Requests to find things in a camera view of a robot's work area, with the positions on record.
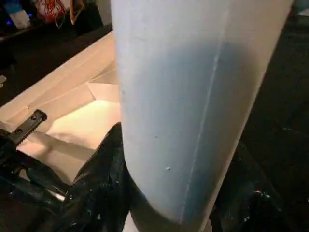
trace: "red wire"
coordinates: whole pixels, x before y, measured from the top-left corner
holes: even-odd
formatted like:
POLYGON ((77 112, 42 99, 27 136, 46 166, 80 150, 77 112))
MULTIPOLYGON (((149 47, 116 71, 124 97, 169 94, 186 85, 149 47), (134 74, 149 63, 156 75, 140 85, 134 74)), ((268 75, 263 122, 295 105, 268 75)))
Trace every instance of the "red wire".
POLYGON ((64 15, 66 9, 61 0, 38 0, 38 18, 45 19, 46 22, 55 21, 56 16, 64 15), (44 6, 44 13, 40 13, 40 5, 44 6))

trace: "open box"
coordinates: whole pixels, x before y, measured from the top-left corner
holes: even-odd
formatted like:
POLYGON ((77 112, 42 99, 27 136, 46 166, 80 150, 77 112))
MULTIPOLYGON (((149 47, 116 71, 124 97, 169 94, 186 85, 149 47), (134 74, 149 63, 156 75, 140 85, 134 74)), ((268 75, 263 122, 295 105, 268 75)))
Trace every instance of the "open box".
MULTIPOLYGON (((121 120, 112 33, 0 108, 0 128, 13 131, 36 109, 48 120, 18 149, 71 184, 108 130, 121 120)), ((125 231, 136 231, 130 217, 125 231)))

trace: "black surface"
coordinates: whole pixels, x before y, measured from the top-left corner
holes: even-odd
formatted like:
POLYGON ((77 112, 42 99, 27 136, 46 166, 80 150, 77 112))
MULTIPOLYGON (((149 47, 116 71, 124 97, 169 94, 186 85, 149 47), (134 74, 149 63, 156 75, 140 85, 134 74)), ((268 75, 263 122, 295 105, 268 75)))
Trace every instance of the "black surface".
POLYGON ((286 28, 242 138, 283 198, 309 230, 309 31, 286 28))

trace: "pvc pipe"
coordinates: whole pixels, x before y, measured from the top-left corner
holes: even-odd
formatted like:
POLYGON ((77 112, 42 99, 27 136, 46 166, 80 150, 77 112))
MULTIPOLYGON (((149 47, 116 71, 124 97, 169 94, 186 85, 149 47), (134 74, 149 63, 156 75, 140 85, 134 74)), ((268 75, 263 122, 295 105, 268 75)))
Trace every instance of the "pvc pipe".
POLYGON ((204 229, 291 4, 112 1, 136 224, 204 229))

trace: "white tube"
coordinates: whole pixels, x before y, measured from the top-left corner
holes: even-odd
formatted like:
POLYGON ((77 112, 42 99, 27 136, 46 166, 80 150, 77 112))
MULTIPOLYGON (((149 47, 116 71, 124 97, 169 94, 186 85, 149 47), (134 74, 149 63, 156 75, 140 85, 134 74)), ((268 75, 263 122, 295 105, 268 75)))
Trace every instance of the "white tube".
POLYGON ((112 1, 126 163, 164 218, 207 221, 291 3, 112 1))

